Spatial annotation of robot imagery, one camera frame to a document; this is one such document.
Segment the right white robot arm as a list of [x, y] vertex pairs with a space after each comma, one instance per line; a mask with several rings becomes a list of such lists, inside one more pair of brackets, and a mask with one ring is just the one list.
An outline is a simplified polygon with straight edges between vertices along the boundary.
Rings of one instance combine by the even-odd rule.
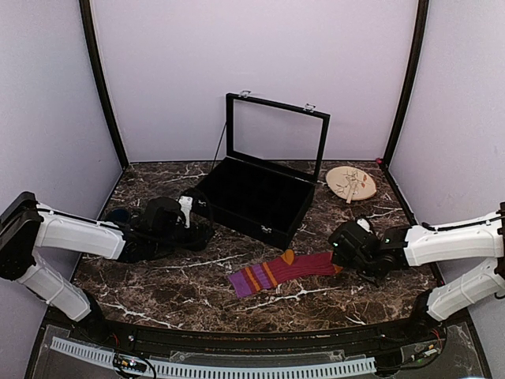
[[504, 209], [456, 223], [392, 227], [382, 238], [367, 219], [347, 221], [328, 239], [332, 261], [371, 282], [392, 271], [439, 261], [482, 258], [456, 280], [417, 296], [402, 334], [418, 343], [433, 326], [490, 295], [504, 297]]

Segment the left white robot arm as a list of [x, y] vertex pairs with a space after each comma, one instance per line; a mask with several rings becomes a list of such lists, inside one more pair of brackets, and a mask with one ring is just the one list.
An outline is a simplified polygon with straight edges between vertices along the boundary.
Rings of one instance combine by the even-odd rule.
[[178, 199], [151, 199], [142, 212], [118, 208], [104, 220], [90, 220], [60, 212], [38, 202], [34, 193], [23, 192], [1, 214], [1, 277], [26, 286], [80, 324], [94, 344], [104, 344], [111, 338], [111, 327], [102, 320], [99, 305], [37, 250], [69, 250], [127, 264], [155, 261], [175, 249], [201, 251], [214, 234], [213, 222], [194, 223], [190, 217], [193, 207], [205, 202], [202, 193], [192, 191]]

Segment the purple orange striped sock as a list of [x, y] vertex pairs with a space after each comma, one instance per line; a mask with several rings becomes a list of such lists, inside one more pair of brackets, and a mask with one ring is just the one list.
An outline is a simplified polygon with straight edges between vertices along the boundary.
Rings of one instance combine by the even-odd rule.
[[290, 280], [339, 274], [343, 267], [334, 264], [331, 259], [331, 252], [297, 255], [293, 250], [286, 250], [272, 261], [242, 268], [228, 276], [228, 280], [237, 297], [244, 298]]

